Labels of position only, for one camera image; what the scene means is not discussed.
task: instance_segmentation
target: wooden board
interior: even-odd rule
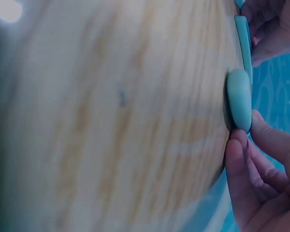
[[[233,0],[22,3],[0,43],[6,229],[179,230],[222,168]]]

